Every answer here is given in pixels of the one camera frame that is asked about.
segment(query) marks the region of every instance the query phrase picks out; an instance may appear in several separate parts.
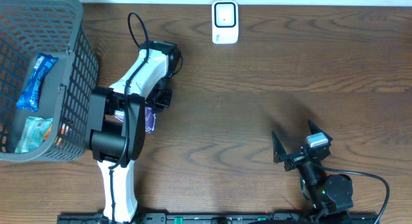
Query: gray basket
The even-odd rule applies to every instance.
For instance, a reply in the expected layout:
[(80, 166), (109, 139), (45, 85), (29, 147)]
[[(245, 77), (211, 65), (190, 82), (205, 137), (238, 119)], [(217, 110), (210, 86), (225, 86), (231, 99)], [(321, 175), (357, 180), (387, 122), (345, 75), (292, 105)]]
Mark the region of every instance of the gray basket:
[[(64, 162), (83, 155), (98, 63), (82, 16), (78, 0), (0, 0), (0, 160)], [(39, 111), (16, 109), (38, 53), (59, 61), (42, 83)], [(53, 118), (51, 133), (37, 149), (17, 154), (28, 116)]]

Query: blue wrapper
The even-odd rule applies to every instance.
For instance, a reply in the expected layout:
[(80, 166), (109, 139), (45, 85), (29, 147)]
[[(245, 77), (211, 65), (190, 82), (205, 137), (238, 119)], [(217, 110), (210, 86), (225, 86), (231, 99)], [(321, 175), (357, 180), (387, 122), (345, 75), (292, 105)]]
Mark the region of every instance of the blue wrapper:
[(27, 109), (34, 112), (39, 110), (40, 85), (58, 60), (58, 57), (52, 57), (51, 55), (42, 53), (37, 55), (32, 75), (30, 75), (27, 86), (21, 93), (19, 100), (15, 105), (17, 109)]

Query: brown wood surface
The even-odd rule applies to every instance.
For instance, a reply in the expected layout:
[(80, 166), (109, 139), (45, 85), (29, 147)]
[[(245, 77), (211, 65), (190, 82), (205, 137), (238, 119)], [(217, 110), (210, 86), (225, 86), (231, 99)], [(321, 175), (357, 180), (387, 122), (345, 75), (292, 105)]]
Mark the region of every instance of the brown wood surface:
[[(210, 6), (84, 5), (83, 25), (102, 62), (100, 86), (136, 59), (130, 11), (142, 16), (151, 39), (177, 42), (185, 57), (171, 107), (136, 162), (141, 206), (303, 208), (298, 172), (272, 163), (270, 132), (291, 151), (311, 118), (334, 138), (324, 164), (387, 179), (382, 223), (412, 223), (412, 8), (240, 6), (238, 43), (215, 45)], [(378, 212), (383, 184), (352, 179), (352, 211)], [(0, 223), (53, 223), (62, 212), (104, 208), (90, 152), (69, 163), (1, 162), (0, 182)]]

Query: black square outline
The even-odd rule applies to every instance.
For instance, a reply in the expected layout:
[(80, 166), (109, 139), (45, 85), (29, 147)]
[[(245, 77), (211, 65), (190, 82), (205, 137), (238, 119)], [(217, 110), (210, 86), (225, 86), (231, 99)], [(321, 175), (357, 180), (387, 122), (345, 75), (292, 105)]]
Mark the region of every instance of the black square outline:
[[(234, 9), (234, 24), (232, 26), (218, 26), (218, 24), (216, 23), (216, 6), (217, 5), (233, 5), (233, 9)], [(236, 5), (233, 2), (220, 2), (220, 3), (216, 3), (214, 4), (214, 25), (218, 28), (233, 28), (236, 26)]]

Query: purple package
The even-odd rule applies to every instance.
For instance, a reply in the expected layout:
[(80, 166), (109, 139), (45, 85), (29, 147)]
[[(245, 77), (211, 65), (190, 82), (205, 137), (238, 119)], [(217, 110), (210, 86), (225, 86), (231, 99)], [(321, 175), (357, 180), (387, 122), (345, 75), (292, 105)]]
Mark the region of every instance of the purple package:
[[(156, 114), (153, 113), (153, 109), (151, 107), (145, 107), (144, 113), (145, 113), (145, 121), (146, 121), (145, 130), (147, 133), (151, 133), (155, 130)], [(124, 112), (115, 111), (115, 118), (123, 122)]]

